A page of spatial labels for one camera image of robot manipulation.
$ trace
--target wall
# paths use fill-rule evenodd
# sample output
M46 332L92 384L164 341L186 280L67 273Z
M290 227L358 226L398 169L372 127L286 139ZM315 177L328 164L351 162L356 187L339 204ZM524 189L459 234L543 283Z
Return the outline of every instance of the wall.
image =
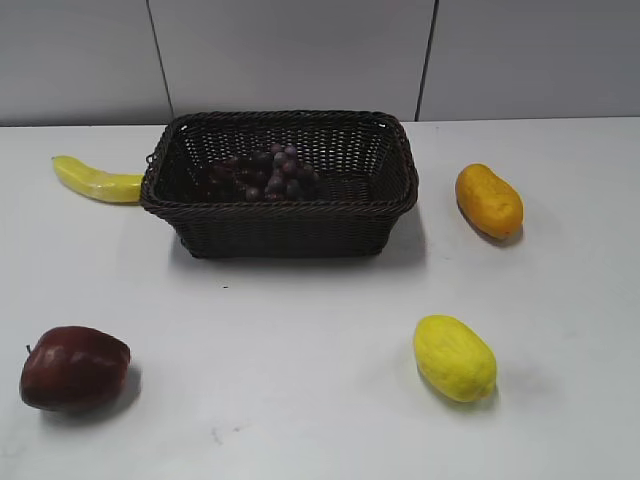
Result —
M0 125L169 118L143 0L0 1Z
M172 106L640 114L640 2L438 3L420 101L434 0L0 0L0 125L166 123Z
M421 120L640 114L640 1L441 0Z

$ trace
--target basket rim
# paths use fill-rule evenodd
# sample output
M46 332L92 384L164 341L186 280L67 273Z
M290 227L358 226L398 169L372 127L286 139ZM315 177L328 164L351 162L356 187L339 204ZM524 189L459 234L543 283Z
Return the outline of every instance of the basket rim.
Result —
M375 201L342 201L342 200L312 200L312 201L291 201L279 202L218 202L205 203L194 202L184 203L164 200L155 193L155 186L159 172L165 160L169 143L173 140L176 132L189 122L201 120L224 120L242 121L261 120L273 117L295 118L326 118L326 119L363 119L370 117L381 122L385 122L393 129L394 141L402 153L403 171L405 174L405 188L398 198L393 200ZM305 213L312 211L325 211L331 208L331 213L367 213L366 210L376 210L378 214L399 214L411 209L417 201L418 175L413 162L413 155L409 145L409 140L405 130L399 120L387 113L377 111L356 111L356 110L271 110L271 111L238 111L238 112L199 112L186 114L173 119L164 129L160 141L156 145L154 152L147 157L147 169L142 181L140 201L148 210L157 208L172 209L174 211L189 211L191 213L240 213L250 209L252 212L262 211L264 213L283 213L286 209L288 214L303 210Z

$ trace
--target wall seam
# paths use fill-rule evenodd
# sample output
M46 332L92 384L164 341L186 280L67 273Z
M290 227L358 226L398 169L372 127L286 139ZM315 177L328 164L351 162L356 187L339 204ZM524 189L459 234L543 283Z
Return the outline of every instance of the wall seam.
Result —
M433 14L431 15L431 24L429 25L429 37L427 38L427 49L424 54L424 65L422 66L422 76L420 78L420 89L418 90L418 104L416 105L416 114L414 121L420 121L420 110L422 108L422 99L424 97L424 89L427 80L427 71L429 70L429 60L431 59L431 48L433 46L433 37L436 30L436 21L438 19L438 11L440 10L440 0L433 2Z
M160 64L160 73L162 74L162 83L164 84L164 92L167 95L167 103L169 104L169 112L171 113L171 120L175 118L175 111L173 109L173 102L171 101L171 93L169 92L169 83L167 82L167 74L164 70L164 62L162 61L162 53L160 52L160 45L158 44L158 35L156 34L156 24L153 21L153 14L151 13L150 0L145 0L147 5L147 14L149 15L149 23L151 24L151 33L153 34L153 43L156 46L156 54L158 56L158 62Z

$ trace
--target yellow fruit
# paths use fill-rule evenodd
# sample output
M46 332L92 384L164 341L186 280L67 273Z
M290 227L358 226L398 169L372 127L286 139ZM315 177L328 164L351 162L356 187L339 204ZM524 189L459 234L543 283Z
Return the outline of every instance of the yellow fruit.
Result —
M74 192L109 203L136 203L142 175L118 175L91 168L74 157L53 157L60 181Z
M460 172L456 198L469 221L494 238L504 240L522 226L520 195L486 165L476 163Z
M446 315L423 318L413 337L420 373L458 402L473 402L493 392L497 366L491 349L459 320Z

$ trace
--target purple grapes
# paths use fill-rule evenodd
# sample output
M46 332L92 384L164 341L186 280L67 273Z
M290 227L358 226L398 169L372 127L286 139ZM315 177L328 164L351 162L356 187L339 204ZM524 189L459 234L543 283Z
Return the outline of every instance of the purple grapes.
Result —
M285 189L284 177L274 174L267 183L266 193L282 193Z
M262 200L262 190L257 187L248 187L245 192L245 200L247 202L259 202Z
M282 168L282 166L289 160L289 157L284 152L278 152L273 157L273 168Z
M288 178L295 178L298 175L298 164L295 160L289 159L282 165L282 173Z
M293 145L289 145L288 147L286 147L284 149L284 153L289 155L289 157L291 158L298 158L298 149L296 149L296 147L294 147Z
M287 182L287 199L289 200L302 200L304 197L304 191L300 186L300 182L297 180L289 180Z
M249 156L230 155L197 176L197 192L189 198L201 202L314 200L319 182L313 166L298 160L295 146L278 143Z

